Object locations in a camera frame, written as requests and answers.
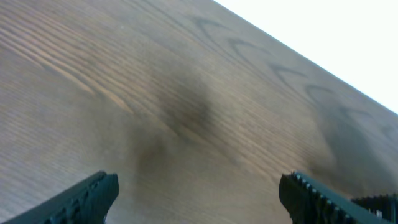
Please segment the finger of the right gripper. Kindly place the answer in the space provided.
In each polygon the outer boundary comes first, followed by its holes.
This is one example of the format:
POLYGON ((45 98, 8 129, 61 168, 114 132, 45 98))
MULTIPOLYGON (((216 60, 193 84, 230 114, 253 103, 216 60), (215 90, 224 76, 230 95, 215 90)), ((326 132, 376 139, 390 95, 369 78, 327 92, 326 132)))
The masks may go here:
POLYGON ((397 194, 386 194, 351 199, 378 218, 397 224, 397 194))

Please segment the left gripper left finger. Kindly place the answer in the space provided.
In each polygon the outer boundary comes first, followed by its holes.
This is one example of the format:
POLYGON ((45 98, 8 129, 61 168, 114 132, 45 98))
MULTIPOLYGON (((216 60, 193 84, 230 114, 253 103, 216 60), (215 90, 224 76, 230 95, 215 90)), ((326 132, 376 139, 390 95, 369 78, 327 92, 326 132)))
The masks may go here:
POLYGON ((99 171, 6 223, 105 223, 118 195, 118 175, 99 171))

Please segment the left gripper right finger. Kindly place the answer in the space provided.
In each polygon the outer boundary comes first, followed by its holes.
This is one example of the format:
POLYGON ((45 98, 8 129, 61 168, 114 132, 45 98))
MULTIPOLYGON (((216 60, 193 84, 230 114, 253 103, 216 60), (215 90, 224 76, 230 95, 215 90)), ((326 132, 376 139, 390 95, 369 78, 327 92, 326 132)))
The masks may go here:
POLYGON ((296 171, 281 176, 279 200, 296 224, 393 224, 296 171))

